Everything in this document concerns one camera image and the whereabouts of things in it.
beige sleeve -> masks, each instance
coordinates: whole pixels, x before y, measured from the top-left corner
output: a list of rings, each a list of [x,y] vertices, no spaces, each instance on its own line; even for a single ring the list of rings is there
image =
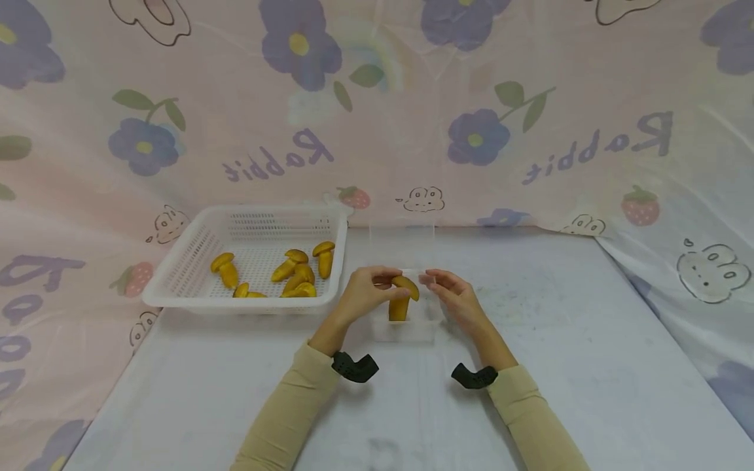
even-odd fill
[[[523,366],[499,372],[487,391],[528,471],[589,471],[568,431]]]
[[[251,425],[231,471],[287,471],[293,467],[322,405],[340,375],[333,359],[304,344]]]

left hand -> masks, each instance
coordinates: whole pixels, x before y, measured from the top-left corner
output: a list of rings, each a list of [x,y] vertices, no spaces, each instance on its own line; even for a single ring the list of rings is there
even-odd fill
[[[331,315],[350,324],[386,301],[408,298],[408,289],[393,288],[391,284],[394,277],[402,274],[397,268],[383,266],[357,269]]]

strawberry print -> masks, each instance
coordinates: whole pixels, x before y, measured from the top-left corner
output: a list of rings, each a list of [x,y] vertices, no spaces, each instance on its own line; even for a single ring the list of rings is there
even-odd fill
[[[634,185],[633,191],[623,197],[621,209],[628,222],[633,225],[653,225],[660,217],[660,204],[657,202],[657,195],[642,190],[638,185]]]
[[[338,199],[346,206],[350,206],[355,210],[365,210],[369,207],[372,200],[369,199],[369,195],[364,190],[360,190],[355,186],[349,186],[347,188],[337,188],[340,191]]]
[[[120,278],[110,284],[110,289],[117,289],[118,296],[135,298],[152,279],[155,269],[148,261],[143,261],[125,269]]]

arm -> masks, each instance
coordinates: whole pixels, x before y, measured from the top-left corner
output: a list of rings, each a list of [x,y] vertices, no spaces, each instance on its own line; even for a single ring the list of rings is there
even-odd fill
[[[568,431],[539,393],[537,384],[510,352],[484,314],[474,289],[456,275],[428,270],[429,288],[471,337],[483,365],[498,371],[488,388],[492,402],[510,430],[528,471],[589,471]]]
[[[322,405],[340,375],[333,359],[304,344],[249,429],[231,471],[283,471],[293,467]]]
[[[529,471],[589,471],[581,452],[537,384],[488,324],[472,336],[483,364],[498,370],[487,388]]]
[[[335,392],[340,375],[333,355],[343,346],[348,327],[391,299],[407,298],[387,280],[400,270],[359,268],[351,275],[336,309],[293,358],[293,365],[259,411],[230,471],[288,471],[304,446],[314,419]]]

hand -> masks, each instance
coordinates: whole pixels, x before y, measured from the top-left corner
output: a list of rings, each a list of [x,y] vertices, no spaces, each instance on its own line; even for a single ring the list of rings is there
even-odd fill
[[[483,366],[489,365],[501,371],[518,365],[468,282],[445,270],[427,270],[427,275],[435,279],[429,289],[448,307],[448,314],[471,337]]]
[[[458,275],[445,270],[427,270],[435,283],[429,289],[448,307],[448,314],[472,338],[495,327],[484,313],[474,288]]]
[[[332,315],[350,324],[385,301],[408,298],[408,289],[393,288],[391,284],[393,278],[402,274],[403,272],[397,268],[359,268],[351,274],[351,279]]]
[[[345,333],[356,319],[385,301],[408,298],[408,289],[391,284],[401,274],[401,270],[388,267],[362,267],[352,273],[338,305],[311,337],[309,347],[332,356],[343,347]]]

